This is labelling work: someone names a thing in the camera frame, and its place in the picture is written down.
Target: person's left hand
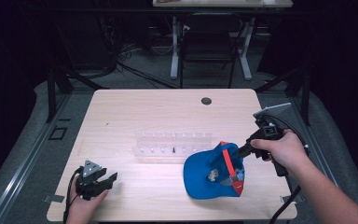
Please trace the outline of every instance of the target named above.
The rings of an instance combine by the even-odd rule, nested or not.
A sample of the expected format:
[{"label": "person's left hand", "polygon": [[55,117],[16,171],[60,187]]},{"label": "person's left hand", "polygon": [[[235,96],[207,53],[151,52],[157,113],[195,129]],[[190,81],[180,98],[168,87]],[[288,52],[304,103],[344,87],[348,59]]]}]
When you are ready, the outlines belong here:
[{"label": "person's left hand", "polygon": [[76,181],[78,179],[78,175],[74,178],[72,181],[71,186],[71,200],[70,202],[75,199],[71,206],[69,207],[69,214],[68,219],[66,220],[66,223],[71,224],[82,224],[82,223],[88,223],[92,217],[92,214],[94,213],[95,208],[103,201],[103,199],[106,197],[108,190],[104,190],[100,195],[97,197],[87,201],[79,196],[76,196]]}]

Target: red strap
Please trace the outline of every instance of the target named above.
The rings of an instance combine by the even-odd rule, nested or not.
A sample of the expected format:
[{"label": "red strap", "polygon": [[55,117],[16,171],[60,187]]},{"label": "red strap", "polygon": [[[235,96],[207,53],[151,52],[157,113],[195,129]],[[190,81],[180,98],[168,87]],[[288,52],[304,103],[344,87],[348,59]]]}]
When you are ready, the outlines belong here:
[{"label": "red strap", "polygon": [[[226,162],[226,166],[228,168],[229,176],[231,178],[237,177],[237,175],[235,174],[235,171],[234,171],[234,167],[232,166],[231,158],[229,157],[227,149],[223,150],[223,156],[225,157],[225,162]],[[241,195],[242,190],[243,190],[243,182],[241,180],[233,181],[232,187],[238,193],[238,195]]]}]

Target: blue cap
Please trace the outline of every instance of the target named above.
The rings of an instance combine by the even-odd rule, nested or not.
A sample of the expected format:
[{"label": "blue cap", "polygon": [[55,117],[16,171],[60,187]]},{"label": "blue cap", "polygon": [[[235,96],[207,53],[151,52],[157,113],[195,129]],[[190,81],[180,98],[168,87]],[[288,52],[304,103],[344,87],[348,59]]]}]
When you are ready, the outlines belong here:
[{"label": "blue cap", "polygon": [[213,150],[188,157],[183,173],[187,194],[194,199],[240,197],[245,169],[237,149],[233,143],[222,142]]}]

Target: wooden tabletop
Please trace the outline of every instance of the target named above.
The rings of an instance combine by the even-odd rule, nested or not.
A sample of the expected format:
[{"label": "wooden tabletop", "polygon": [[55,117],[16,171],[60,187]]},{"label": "wooden tabletop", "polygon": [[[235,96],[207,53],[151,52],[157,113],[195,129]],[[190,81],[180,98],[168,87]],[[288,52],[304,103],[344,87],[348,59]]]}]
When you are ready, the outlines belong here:
[{"label": "wooden tabletop", "polygon": [[[212,102],[204,105],[202,98]],[[96,221],[176,221],[270,219],[290,194],[272,163],[244,159],[245,187],[238,198],[194,200],[186,194],[186,157],[137,156],[138,133],[209,133],[211,149],[220,141],[241,147],[257,130],[260,109],[253,90],[103,90],[96,91],[57,187],[66,195],[70,176],[89,159],[107,168],[104,180],[117,181],[94,213]],[[62,220],[64,203],[52,203],[48,220]],[[291,204],[280,215],[296,216]]]},{"label": "wooden tabletop", "polygon": [[154,7],[291,7],[291,0],[178,0],[159,2]]}]

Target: black chair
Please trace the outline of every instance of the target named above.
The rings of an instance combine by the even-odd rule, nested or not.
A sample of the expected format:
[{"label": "black chair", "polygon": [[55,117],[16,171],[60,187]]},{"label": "black chair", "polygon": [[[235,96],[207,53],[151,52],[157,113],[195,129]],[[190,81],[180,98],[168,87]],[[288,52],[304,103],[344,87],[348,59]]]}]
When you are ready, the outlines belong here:
[{"label": "black chair", "polygon": [[228,87],[234,72],[238,45],[245,27],[241,17],[232,13],[194,13],[182,23],[179,51],[180,88],[183,88],[184,63],[231,63]]}]

